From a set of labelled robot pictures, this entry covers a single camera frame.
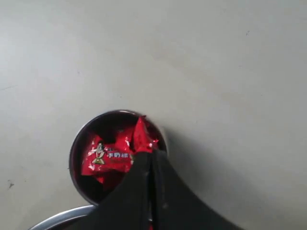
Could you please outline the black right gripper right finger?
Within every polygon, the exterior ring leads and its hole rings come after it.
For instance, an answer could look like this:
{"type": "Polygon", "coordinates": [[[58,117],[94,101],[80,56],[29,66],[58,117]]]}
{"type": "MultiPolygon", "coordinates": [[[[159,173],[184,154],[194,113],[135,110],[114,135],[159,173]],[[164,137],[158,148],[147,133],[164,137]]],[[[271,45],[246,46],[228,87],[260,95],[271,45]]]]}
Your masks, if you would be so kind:
{"type": "Polygon", "coordinates": [[[240,230],[203,203],[179,177],[166,153],[154,150],[150,167],[153,230],[240,230]]]}

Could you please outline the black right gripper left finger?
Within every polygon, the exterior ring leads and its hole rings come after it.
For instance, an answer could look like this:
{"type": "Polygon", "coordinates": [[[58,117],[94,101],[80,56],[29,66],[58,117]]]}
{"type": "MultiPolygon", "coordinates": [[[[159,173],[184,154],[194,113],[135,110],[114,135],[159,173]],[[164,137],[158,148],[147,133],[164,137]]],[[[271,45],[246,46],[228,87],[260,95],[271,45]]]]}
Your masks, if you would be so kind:
{"type": "Polygon", "coordinates": [[[148,230],[151,154],[138,153],[122,183],[88,216],[80,230],[148,230]]]}

